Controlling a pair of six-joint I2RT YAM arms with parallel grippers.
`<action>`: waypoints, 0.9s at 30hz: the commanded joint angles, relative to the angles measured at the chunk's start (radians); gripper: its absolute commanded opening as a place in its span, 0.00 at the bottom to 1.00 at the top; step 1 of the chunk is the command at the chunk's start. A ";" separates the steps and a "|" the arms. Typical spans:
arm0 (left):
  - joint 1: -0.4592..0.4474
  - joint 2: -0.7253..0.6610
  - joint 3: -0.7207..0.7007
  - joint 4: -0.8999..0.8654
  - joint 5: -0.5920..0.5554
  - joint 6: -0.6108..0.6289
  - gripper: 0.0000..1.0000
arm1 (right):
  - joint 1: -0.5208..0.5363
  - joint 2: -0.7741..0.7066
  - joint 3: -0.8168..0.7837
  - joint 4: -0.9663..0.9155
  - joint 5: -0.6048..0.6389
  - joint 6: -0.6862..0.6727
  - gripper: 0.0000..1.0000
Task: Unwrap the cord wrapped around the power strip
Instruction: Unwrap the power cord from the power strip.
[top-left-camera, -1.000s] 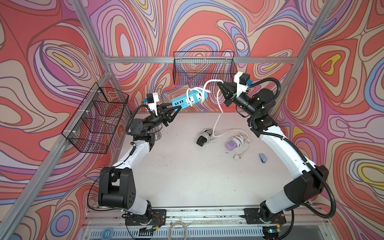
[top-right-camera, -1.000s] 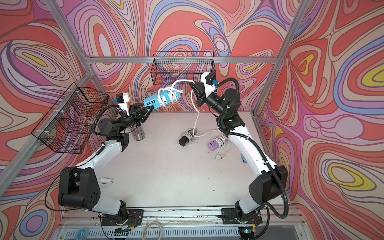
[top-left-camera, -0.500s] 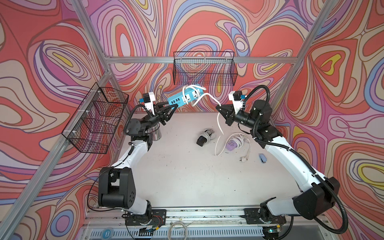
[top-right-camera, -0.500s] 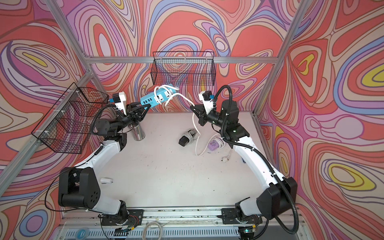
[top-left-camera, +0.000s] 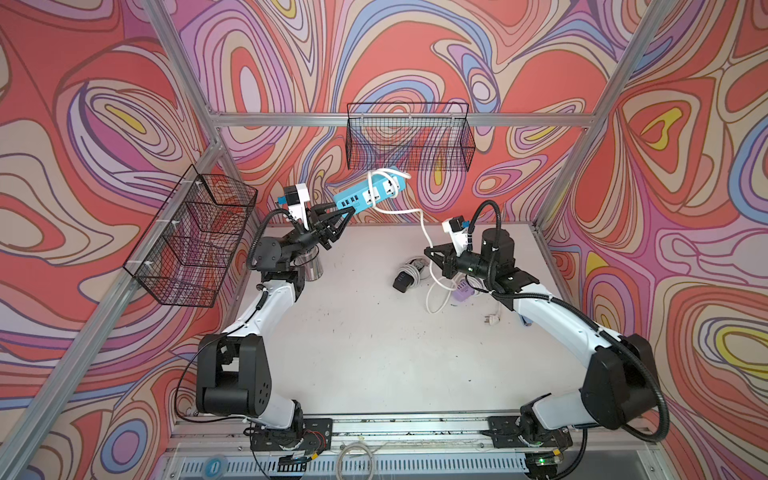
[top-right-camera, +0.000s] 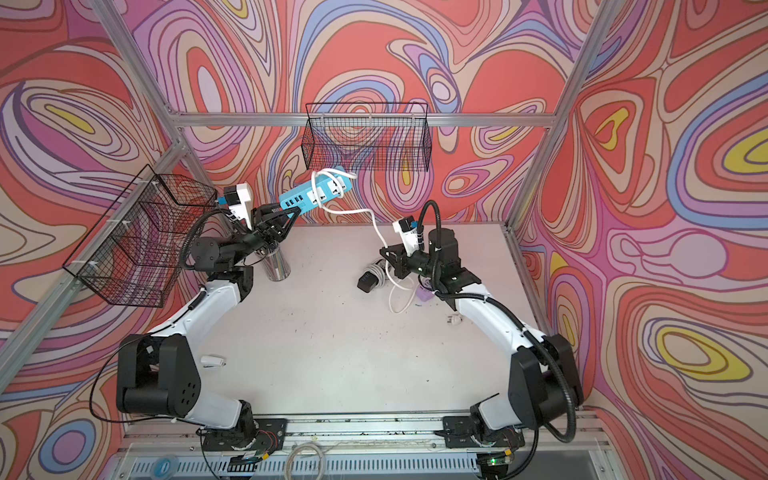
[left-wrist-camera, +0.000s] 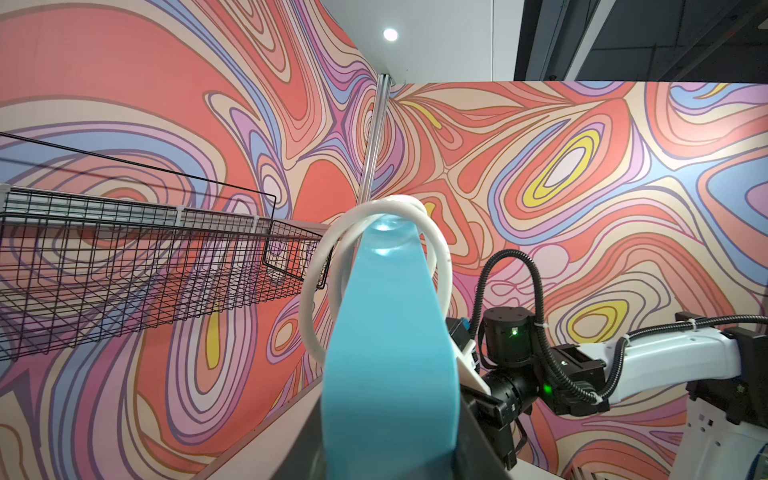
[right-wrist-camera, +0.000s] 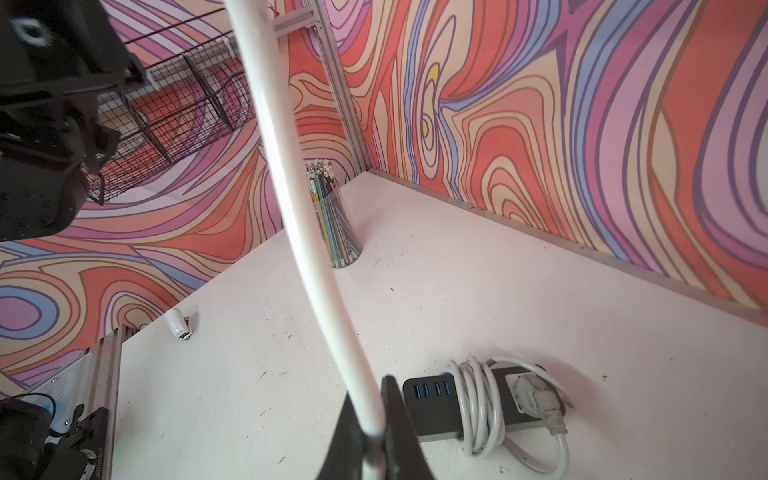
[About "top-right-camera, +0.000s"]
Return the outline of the black power strip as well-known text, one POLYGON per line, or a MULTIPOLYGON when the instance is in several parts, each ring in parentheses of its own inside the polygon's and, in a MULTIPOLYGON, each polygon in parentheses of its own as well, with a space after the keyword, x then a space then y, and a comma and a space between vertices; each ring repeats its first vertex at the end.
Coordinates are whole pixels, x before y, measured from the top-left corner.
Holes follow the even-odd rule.
POLYGON ((387 284, 393 288, 399 287, 396 281, 387 278, 385 263, 381 259, 368 264, 357 280, 357 288, 364 293, 370 293, 374 289, 384 287, 387 284))

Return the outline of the blue power strip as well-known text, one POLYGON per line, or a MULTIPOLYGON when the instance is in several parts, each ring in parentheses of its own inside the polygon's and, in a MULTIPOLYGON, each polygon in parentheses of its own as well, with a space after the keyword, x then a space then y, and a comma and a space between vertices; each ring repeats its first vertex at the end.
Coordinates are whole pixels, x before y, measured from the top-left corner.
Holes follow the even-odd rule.
MULTIPOLYGON (((331 200, 343 199, 352 191, 353 183, 358 175, 345 171, 341 166, 314 170, 310 174, 310 179, 298 187, 294 187, 286 193, 280 195, 278 203, 282 209, 298 206, 301 208, 301 215, 307 215, 314 209, 320 209, 331 216, 351 216, 365 214, 369 217, 371 226, 381 241, 383 247, 388 244, 382 235, 376 214, 370 208, 356 209, 334 209, 328 206, 331 200)), ((403 314, 412 305, 418 284, 409 279, 409 284, 404 285, 399 280, 394 280, 399 285, 398 288, 391 286, 388 296, 388 308, 393 314, 403 314)))

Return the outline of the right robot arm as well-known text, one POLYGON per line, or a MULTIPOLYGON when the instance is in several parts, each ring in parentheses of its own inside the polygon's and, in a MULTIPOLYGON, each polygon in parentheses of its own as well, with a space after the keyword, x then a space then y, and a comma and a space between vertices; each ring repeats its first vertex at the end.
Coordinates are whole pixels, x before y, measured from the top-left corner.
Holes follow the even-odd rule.
POLYGON ((386 272, 397 280, 416 276, 419 286, 470 320, 509 360, 506 392, 472 405, 466 416, 444 418, 438 436, 449 448, 472 443, 509 452, 524 446, 525 431, 538 437, 546 430, 561 443, 572 442, 584 393, 570 342, 525 323, 492 295, 463 265, 456 235, 440 218, 427 231, 427 212, 438 211, 429 200, 418 216, 394 222, 400 240, 380 250, 386 272))

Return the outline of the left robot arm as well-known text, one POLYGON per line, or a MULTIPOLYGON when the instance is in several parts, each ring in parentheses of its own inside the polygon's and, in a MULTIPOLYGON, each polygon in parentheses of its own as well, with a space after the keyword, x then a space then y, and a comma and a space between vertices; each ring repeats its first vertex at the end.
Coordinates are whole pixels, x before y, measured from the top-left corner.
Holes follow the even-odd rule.
POLYGON ((202 444, 213 450, 255 449, 260 429, 251 404, 204 387, 198 350, 252 291, 254 267, 247 258, 274 252, 300 214, 298 206, 274 203, 253 209, 250 225, 221 207, 196 219, 178 265, 206 274, 205 283, 162 324, 125 337, 112 356, 117 362, 115 403, 127 422, 177 420, 198 426, 202 444))

